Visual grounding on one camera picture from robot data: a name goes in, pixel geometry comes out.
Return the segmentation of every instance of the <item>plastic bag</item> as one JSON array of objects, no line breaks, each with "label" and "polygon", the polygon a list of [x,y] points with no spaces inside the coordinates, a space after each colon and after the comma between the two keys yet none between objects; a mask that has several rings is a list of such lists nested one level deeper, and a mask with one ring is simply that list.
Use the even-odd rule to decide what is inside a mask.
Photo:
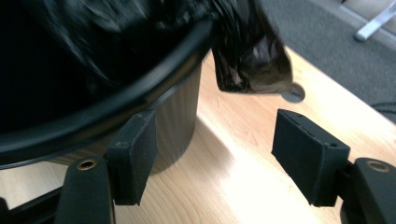
[{"label": "plastic bag", "polygon": [[0,1],[0,133],[66,116],[90,102],[86,73],[63,51],[20,0]]},{"label": "plastic bag", "polygon": [[223,91],[275,93],[291,89],[290,61],[283,43],[256,0],[212,0],[220,14],[213,48]]},{"label": "plastic bag", "polygon": [[48,32],[86,68],[92,95],[106,95],[147,71],[198,20],[219,22],[213,47],[218,86],[282,92],[290,62],[255,0],[24,0]]}]

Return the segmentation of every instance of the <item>chair leg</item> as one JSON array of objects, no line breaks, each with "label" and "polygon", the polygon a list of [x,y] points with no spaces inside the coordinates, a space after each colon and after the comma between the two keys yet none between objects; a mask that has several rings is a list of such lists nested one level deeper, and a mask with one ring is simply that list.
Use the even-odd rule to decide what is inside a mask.
[{"label": "chair leg", "polygon": [[375,31],[381,28],[382,25],[387,23],[392,17],[396,15],[396,1],[390,4],[386,9],[379,13],[375,18],[365,24],[354,35],[358,41],[366,41]]}]

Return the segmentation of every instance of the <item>black plastic bracket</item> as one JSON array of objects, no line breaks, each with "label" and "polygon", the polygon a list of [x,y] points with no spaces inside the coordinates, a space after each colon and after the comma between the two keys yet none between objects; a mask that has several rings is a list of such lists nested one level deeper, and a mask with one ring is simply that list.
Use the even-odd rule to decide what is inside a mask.
[{"label": "black plastic bracket", "polygon": [[115,223],[106,160],[90,157],[67,169],[55,223]]},{"label": "black plastic bracket", "polygon": [[347,145],[303,115],[279,109],[272,153],[310,204],[334,206],[334,174],[347,166]]},{"label": "black plastic bracket", "polygon": [[369,158],[347,160],[349,147],[306,117],[278,110],[273,151],[309,203],[343,200],[345,224],[395,223],[396,168]]},{"label": "black plastic bracket", "polygon": [[157,154],[155,111],[133,115],[107,146],[115,204],[140,203]]}]

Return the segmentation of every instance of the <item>metal screw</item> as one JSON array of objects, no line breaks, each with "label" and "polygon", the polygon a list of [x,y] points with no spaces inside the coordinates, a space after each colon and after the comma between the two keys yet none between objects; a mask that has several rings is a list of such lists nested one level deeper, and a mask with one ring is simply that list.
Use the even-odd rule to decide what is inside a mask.
[{"label": "metal screw", "polygon": [[389,167],[379,161],[367,161],[367,165],[375,171],[387,173],[390,171]]},{"label": "metal screw", "polygon": [[98,162],[96,160],[88,159],[88,160],[80,162],[77,166],[77,169],[80,171],[91,170],[93,167],[96,166],[97,163]]}]

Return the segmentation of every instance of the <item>desk surface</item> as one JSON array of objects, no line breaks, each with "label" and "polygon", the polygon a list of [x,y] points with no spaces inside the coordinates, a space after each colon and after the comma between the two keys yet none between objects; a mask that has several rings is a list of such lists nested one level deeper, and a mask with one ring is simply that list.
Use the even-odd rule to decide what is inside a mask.
[{"label": "desk surface", "polygon": [[[140,206],[116,207],[118,223],[339,223],[335,208],[309,206],[272,156],[276,111],[292,110],[351,147],[349,160],[396,165],[396,126],[288,49],[305,99],[220,92],[204,61],[196,129],[183,156],[152,175]],[[9,207],[62,185],[65,167],[42,162],[0,171]]]}]

